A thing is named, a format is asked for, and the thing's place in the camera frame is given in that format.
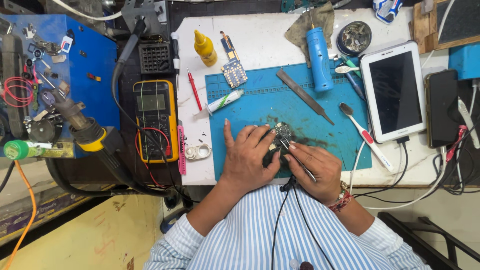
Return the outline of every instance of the white table surface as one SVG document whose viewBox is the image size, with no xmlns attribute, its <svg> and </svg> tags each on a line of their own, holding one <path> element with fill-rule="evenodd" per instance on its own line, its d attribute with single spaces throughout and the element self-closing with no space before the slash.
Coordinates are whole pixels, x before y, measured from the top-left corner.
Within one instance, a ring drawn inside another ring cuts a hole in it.
<svg viewBox="0 0 480 270">
<path fill-rule="evenodd" d="M 269 13 L 234 16 L 191 17 L 185 18 L 177 30 L 179 34 L 180 75 L 178 95 L 178 115 L 183 121 L 186 142 L 189 146 L 203 143 L 211 144 L 210 122 L 208 114 L 199 114 L 195 97 L 187 77 L 187 68 L 193 75 L 202 106 L 207 102 L 204 76 L 221 73 L 220 67 L 228 62 L 220 39 L 224 31 L 232 39 L 240 61 L 245 70 L 267 68 L 286 64 L 305 62 L 301 50 L 284 36 L 285 31 L 299 17 L 298 14 Z M 335 22 L 331 37 L 333 47 L 328 53 L 339 53 L 335 39 L 342 27 L 353 21 L 364 21 L 372 29 L 372 43 L 365 53 L 377 51 L 410 39 L 408 22 L 412 19 L 412 8 L 403 7 L 390 25 L 375 18 L 372 9 L 335 10 Z M 218 61 L 212 67 L 206 67 L 196 54 L 193 44 L 193 31 L 198 29 L 211 38 L 218 55 Z M 423 62 L 427 54 L 421 55 Z M 436 51 L 422 70 L 423 75 L 441 71 L 448 67 L 448 50 Z M 379 145 L 382 152 L 394 164 L 399 172 L 403 170 L 405 154 L 395 141 Z M 400 184 L 430 184 L 435 180 L 432 158 L 436 150 L 427 147 L 426 133 L 410 135 L 407 142 L 408 169 Z M 187 174 L 182 176 L 183 185 L 213 185 L 214 163 L 212 154 L 202 160 L 186 161 Z M 349 182 L 350 173 L 342 172 L 341 179 Z M 372 153 L 372 167 L 357 170 L 354 184 L 392 184 L 400 173 L 389 173 Z M 286 183 L 287 178 L 274 179 L 273 183 Z"/>
</svg>

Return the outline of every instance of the blue cylindrical tool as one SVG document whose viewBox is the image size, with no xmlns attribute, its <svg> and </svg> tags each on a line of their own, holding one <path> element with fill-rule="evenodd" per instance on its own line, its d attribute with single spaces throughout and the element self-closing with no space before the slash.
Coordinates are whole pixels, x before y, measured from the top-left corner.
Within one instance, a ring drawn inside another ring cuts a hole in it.
<svg viewBox="0 0 480 270">
<path fill-rule="evenodd" d="M 307 45 L 310 62 L 312 63 L 313 81 L 315 82 L 314 91 L 322 92 L 333 89 L 327 42 L 321 27 L 316 27 L 307 32 Z"/>
</svg>

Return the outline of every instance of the person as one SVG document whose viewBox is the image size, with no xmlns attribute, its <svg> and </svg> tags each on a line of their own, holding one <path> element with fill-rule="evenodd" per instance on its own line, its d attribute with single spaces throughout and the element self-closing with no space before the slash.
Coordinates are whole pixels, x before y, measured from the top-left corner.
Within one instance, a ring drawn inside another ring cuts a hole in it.
<svg viewBox="0 0 480 270">
<path fill-rule="evenodd" d="M 269 184 L 280 169 L 279 151 L 262 165 L 269 129 L 249 125 L 234 140 L 225 119 L 218 183 L 154 244 L 145 270 L 430 269 L 341 187 L 341 161 L 327 150 L 291 142 L 285 159 L 300 185 Z"/>
</svg>

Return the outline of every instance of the white striped shirt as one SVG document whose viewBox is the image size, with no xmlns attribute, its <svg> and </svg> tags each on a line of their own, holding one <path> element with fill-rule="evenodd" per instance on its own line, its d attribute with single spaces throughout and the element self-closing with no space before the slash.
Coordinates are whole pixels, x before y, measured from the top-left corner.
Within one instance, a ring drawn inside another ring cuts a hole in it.
<svg viewBox="0 0 480 270">
<path fill-rule="evenodd" d="M 144 270 L 237 270 L 271 268 L 273 232 L 286 192 L 266 185 L 249 192 L 206 236 L 182 216 L 154 244 Z M 335 270 L 429 270 L 412 248 L 375 218 L 362 235 L 349 233 L 336 215 L 297 187 L 301 207 L 314 237 Z M 274 267 L 292 269 L 291 262 L 307 261 L 316 270 L 331 269 L 308 231 L 293 190 L 280 214 Z"/>
</svg>

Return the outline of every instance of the yellow wall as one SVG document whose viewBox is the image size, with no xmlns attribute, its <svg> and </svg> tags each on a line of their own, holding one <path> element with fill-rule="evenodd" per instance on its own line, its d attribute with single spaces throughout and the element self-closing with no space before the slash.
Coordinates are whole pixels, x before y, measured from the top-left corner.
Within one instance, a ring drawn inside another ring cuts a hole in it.
<svg viewBox="0 0 480 270">
<path fill-rule="evenodd" d="M 158 197 L 115 196 L 19 250 L 10 270 L 142 269 L 162 211 Z"/>
</svg>

